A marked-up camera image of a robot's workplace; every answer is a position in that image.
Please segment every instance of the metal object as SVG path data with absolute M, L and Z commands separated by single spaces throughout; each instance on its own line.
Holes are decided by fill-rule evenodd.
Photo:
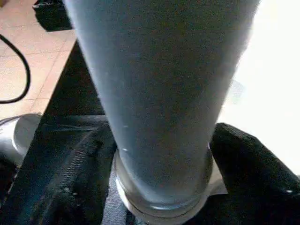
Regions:
M 21 166 L 41 120 L 37 114 L 25 114 L 0 123 L 0 158 Z
M 119 148 L 119 193 L 149 224 L 206 201 L 207 145 L 257 3 L 65 1 Z

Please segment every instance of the bright light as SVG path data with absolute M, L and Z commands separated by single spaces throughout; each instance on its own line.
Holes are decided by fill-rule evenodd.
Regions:
M 258 137 L 296 174 L 300 174 L 299 10 L 299 0 L 262 0 L 219 117 Z

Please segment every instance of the cord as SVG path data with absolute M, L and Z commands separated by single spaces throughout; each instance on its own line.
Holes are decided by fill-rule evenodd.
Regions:
M 9 103 L 15 103 L 20 101 L 21 99 L 23 99 L 26 94 L 29 91 L 29 87 L 30 87 L 30 68 L 28 65 L 27 60 L 25 59 L 25 57 L 22 55 L 22 53 L 10 42 L 8 41 L 3 35 L 0 34 L 0 39 L 7 44 L 22 60 L 24 66 L 25 66 L 25 70 L 26 70 L 26 85 L 25 88 L 22 92 L 22 94 L 16 98 L 13 99 L 9 99 L 9 100 L 0 100 L 0 104 L 9 104 Z

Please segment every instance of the beige tile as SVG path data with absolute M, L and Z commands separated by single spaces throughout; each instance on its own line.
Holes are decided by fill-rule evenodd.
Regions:
M 23 30 L 24 30 L 24 27 L 3 28 L 0 26 L 0 34 L 2 34 L 4 37 L 6 37 L 6 39 L 9 40 L 11 43 L 15 42 L 15 39 L 21 34 L 21 32 Z M 4 55 L 4 51 L 6 49 L 8 49 L 8 45 L 0 40 L 0 56 Z
M 41 89 L 41 92 L 38 96 L 38 98 L 50 98 L 56 84 L 60 78 L 61 72 L 63 68 L 65 67 L 65 64 L 67 62 L 67 59 L 69 57 L 70 52 L 60 52 L 47 79 L 45 80 L 45 83 Z
M 39 24 L 24 27 L 22 33 L 14 40 L 15 46 L 24 54 L 60 51 L 69 30 L 46 32 Z M 5 55 L 14 54 L 11 49 Z
M 66 42 L 64 43 L 63 47 L 62 47 L 62 51 L 71 51 L 74 47 L 74 43 L 76 41 L 76 33 L 75 30 L 71 30 L 69 32 L 69 35 L 67 37 Z
M 19 96 L 25 87 L 25 71 L 21 68 L 0 69 L 0 99 Z
M 31 84 L 24 99 L 38 97 L 57 55 L 58 52 L 25 55 L 30 66 Z M 10 99 L 22 92 L 25 87 L 26 73 L 18 56 L 0 57 L 0 79 L 0 97 Z
M 43 114 L 48 106 L 49 101 L 50 101 L 49 98 L 36 99 L 30 112 Z
M 0 105 L 0 119 L 30 113 L 34 100 L 21 100 L 12 104 Z
M 0 26 L 13 27 L 37 23 L 32 5 L 36 0 L 8 0 L 0 10 Z

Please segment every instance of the black fabric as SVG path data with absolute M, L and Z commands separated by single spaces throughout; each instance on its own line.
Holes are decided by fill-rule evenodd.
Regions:
M 61 0 L 38 0 L 32 8 L 46 31 L 70 30 L 72 25 Z
M 103 212 L 103 225 L 145 225 L 140 218 L 136 218 L 123 204 L 116 186 L 116 171 L 114 162 L 109 178 L 109 192 Z
M 210 147 L 229 194 L 210 196 L 186 225 L 300 224 L 300 181 L 257 138 L 217 124 Z M 36 133 L 1 224 L 146 225 L 119 197 L 115 150 L 105 116 L 49 119 Z
M 241 224 L 300 224 L 300 180 L 256 137 L 216 125 L 210 148 Z
M 94 151 L 95 141 L 98 142 L 97 151 Z M 60 223 L 71 221 L 72 224 L 79 215 L 87 218 L 87 222 L 99 224 L 96 221 L 102 219 L 101 207 L 115 150 L 116 144 L 105 116 L 74 116 L 65 120 L 60 117 L 53 118 L 53 123 L 49 121 L 40 125 L 11 194 L 1 209 L 0 224 L 26 225 L 30 218 L 31 224 L 39 224 L 40 220 L 42 224 L 50 224 L 53 218 L 63 218 L 65 220 Z M 79 169 L 74 169 L 74 179 L 69 187 L 70 193 L 78 194 L 77 200 L 84 200 L 82 208 L 76 211 L 69 205 L 74 202 L 73 195 L 61 193 L 62 186 L 57 184 L 62 185 L 60 181 L 66 167 L 78 151 L 85 155 L 80 160 Z M 66 211 L 61 210 L 63 205 L 68 205 Z

